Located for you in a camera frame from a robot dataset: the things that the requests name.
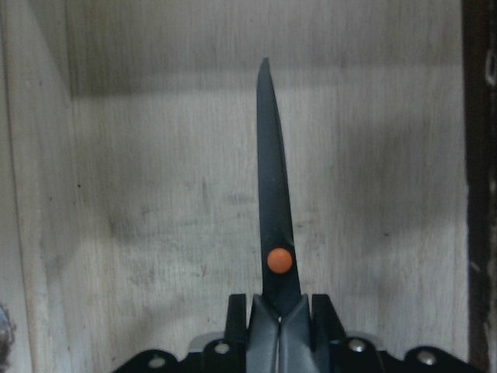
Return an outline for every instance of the orange pivot screw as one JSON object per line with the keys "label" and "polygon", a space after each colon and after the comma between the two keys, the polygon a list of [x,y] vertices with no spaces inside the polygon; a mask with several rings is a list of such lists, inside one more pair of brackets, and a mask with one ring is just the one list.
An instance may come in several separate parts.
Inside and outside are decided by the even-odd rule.
{"label": "orange pivot screw", "polygon": [[288,250],[277,247],[267,256],[267,266],[275,274],[285,274],[290,270],[294,260]]}

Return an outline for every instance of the scissor blade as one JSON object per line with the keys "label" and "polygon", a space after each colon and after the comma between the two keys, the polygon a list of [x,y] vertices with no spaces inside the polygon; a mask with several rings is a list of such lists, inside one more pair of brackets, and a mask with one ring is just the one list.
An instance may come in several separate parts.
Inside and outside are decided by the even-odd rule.
{"label": "scissor blade", "polygon": [[[280,115],[268,58],[262,61],[257,79],[257,160],[262,296],[281,316],[285,316],[301,300],[301,289]],[[285,274],[275,274],[268,267],[267,256],[275,248],[286,249],[293,258],[293,265]]]}

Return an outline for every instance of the scissors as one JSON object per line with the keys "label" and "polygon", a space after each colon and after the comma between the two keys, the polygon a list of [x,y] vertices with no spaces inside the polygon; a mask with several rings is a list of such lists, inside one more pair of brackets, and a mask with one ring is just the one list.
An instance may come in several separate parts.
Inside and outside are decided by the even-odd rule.
{"label": "scissors", "polygon": [[139,353],[115,373],[477,373],[430,346],[392,357],[366,334],[349,335],[328,295],[301,294],[287,167],[269,59],[257,79],[257,158],[262,294],[246,325],[245,294],[230,295],[223,333],[192,341],[182,361],[162,350]]}

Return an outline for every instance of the scuff mark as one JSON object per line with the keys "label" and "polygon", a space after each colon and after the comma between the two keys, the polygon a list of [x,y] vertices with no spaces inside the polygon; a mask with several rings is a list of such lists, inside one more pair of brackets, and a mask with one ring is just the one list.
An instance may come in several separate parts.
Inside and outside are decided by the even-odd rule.
{"label": "scuff mark", "polygon": [[11,322],[6,306],[0,304],[0,373],[9,367],[9,354],[14,344],[16,326]]}

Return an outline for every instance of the orange circle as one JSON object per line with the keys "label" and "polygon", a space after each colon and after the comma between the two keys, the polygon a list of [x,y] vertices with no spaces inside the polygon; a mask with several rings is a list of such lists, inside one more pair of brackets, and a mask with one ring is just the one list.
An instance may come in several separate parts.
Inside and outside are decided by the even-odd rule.
{"label": "orange circle", "polygon": [[275,274],[285,274],[290,270],[294,260],[288,250],[277,247],[267,256],[267,265]]}

